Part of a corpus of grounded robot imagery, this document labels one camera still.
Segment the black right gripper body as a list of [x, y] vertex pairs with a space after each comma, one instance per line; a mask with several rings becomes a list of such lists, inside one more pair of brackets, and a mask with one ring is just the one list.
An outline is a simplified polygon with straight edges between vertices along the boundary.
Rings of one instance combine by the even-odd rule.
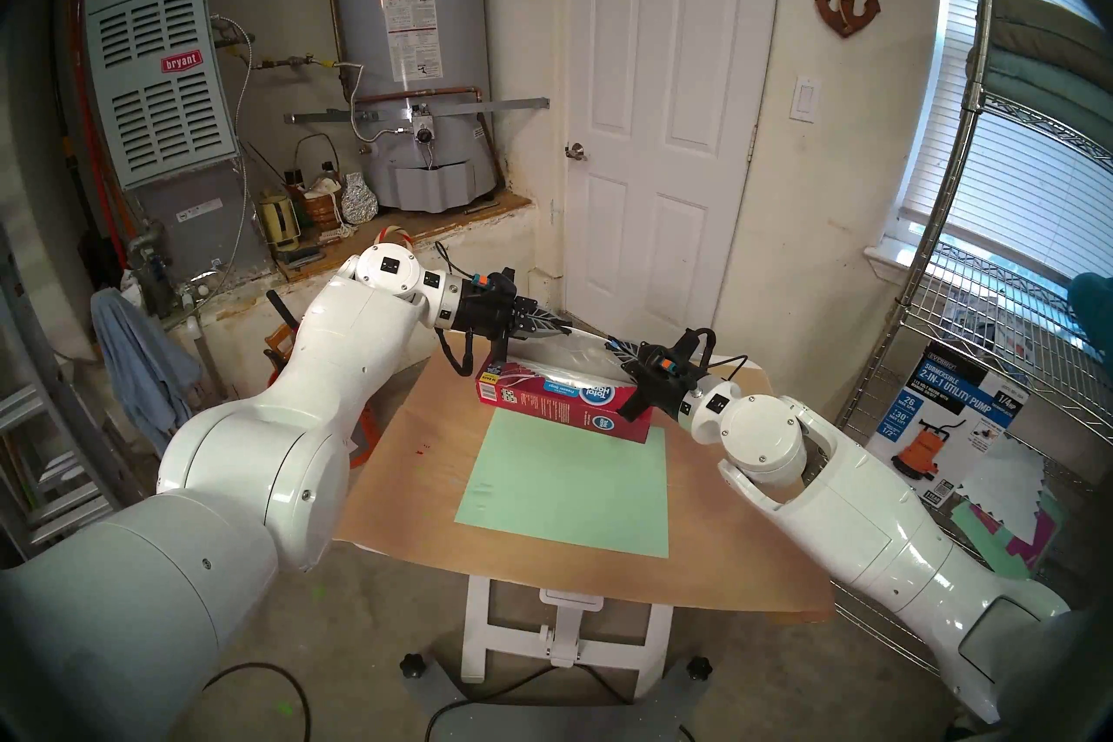
[[676, 343], [668, 347], [641, 343], [636, 353], [636, 413], [650, 407], [666, 414], [678, 414], [684, 397], [693, 392], [707, 375], [711, 345], [705, 343], [699, 363], [692, 357], [699, 343]]

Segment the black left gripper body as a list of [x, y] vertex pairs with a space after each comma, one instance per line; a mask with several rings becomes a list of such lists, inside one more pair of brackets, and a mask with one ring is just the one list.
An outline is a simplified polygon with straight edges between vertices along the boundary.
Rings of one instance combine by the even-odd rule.
[[490, 340], [526, 334], [513, 275], [461, 276], [457, 310], [451, 330]]

